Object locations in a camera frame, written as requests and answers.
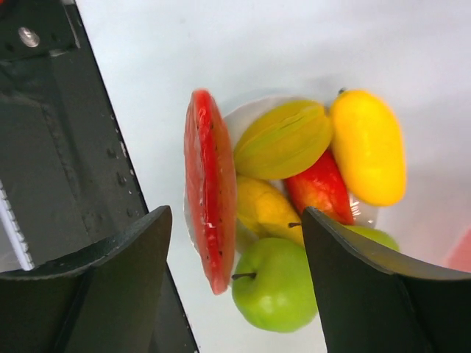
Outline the red fake mango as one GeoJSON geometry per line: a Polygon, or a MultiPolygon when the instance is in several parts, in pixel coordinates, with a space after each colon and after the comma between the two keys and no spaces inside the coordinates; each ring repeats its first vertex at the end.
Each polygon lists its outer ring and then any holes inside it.
{"type": "Polygon", "coordinates": [[[355,223],[347,187],[330,150],[310,168],[283,182],[299,214],[306,207],[315,207],[341,224],[355,223]]]}

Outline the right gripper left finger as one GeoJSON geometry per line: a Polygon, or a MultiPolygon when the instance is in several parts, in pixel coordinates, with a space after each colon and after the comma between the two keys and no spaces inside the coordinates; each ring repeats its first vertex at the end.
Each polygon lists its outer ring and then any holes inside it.
{"type": "Polygon", "coordinates": [[[161,206],[78,252],[3,273],[1,350],[147,352],[171,226],[161,206]]]}

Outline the red watermelon slice toy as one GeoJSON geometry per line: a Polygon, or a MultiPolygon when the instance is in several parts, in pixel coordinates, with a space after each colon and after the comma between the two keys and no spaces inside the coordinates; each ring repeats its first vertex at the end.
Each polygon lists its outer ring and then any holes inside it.
{"type": "Polygon", "coordinates": [[[236,170],[230,134],[215,99],[195,90],[184,131],[185,195],[196,248],[210,288],[224,293],[236,247],[236,170]]]}

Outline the white paper plate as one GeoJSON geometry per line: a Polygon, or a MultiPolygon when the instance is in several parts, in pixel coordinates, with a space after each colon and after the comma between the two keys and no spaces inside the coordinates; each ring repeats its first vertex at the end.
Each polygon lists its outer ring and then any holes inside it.
{"type": "MultiPolygon", "coordinates": [[[[271,109],[276,108],[279,105],[282,105],[288,101],[296,100],[309,100],[305,96],[296,96],[296,95],[271,95],[264,96],[263,98],[249,101],[242,104],[241,106],[235,108],[228,114],[226,114],[223,119],[226,121],[227,129],[230,134],[230,139],[232,147],[235,147],[237,142],[240,140],[244,131],[258,119],[260,115],[268,112],[271,109]]],[[[354,195],[349,193],[350,196],[350,206],[353,212],[353,218],[355,219],[355,225],[375,228],[379,209],[373,207],[369,204],[361,202],[354,195]]],[[[187,195],[187,187],[184,186],[183,191],[183,214],[185,216],[186,227],[188,230],[188,236],[191,239],[193,247],[197,254],[199,254],[199,249],[196,244],[196,231],[194,230],[191,211],[187,195]]]]}

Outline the yellow fake mango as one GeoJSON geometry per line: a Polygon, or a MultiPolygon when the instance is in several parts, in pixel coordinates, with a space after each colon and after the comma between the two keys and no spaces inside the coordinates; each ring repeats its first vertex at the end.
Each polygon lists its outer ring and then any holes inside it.
{"type": "Polygon", "coordinates": [[[329,109],[334,157],[350,192],[367,204],[388,207],[406,194],[406,150],[400,123],[378,96],[341,92],[329,109]]]}
{"type": "Polygon", "coordinates": [[[265,180],[238,175],[237,216],[259,238],[284,238],[304,246],[301,222],[288,199],[265,180]]]}

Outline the pink plastic bag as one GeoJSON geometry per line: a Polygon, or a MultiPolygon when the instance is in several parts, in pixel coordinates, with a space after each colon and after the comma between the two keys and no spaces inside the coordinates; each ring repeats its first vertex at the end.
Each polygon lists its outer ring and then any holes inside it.
{"type": "Polygon", "coordinates": [[[468,229],[458,240],[445,259],[445,266],[457,271],[471,270],[471,233],[468,229]]]}

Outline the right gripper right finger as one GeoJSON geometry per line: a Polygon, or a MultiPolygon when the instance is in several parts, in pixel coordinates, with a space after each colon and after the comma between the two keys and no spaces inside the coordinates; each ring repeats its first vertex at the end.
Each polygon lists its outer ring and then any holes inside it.
{"type": "Polygon", "coordinates": [[[329,352],[468,352],[470,275],[369,240],[312,207],[305,250],[329,352]]]}

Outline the green fake fruit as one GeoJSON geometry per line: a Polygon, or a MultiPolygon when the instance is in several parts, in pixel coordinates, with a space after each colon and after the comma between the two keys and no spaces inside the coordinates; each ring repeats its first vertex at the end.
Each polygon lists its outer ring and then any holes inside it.
{"type": "Polygon", "coordinates": [[[345,225],[344,227],[359,235],[364,236],[365,238],[373,240],[374,242],[379,243],[380,245],[390,248],[396,252],[400,251],[400,247],[398,243],[396,242],[396,240],[390,235],[388,235],[387,233],[379,229],[363,227],[363,226],[358,226],[358,225],[345,225]]]}
{"type": "Polygon", "coordinates": [[[241,255],[232,280],[237,309],[258,329],[296,332],[318,313],[305,249],[292,241],[256,241],[241,255]]]}

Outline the yellow green starfruit toy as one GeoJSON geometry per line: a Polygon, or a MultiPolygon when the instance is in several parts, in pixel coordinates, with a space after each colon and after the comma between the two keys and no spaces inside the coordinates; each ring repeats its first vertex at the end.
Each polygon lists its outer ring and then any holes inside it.
{"type": "Polygon", "coordinates": [[[287,101],[244,131],[233,152],[236,172],[256,179],[287,179],[311,167],[332,137],[333,125],[323,104],[287,101]]]}

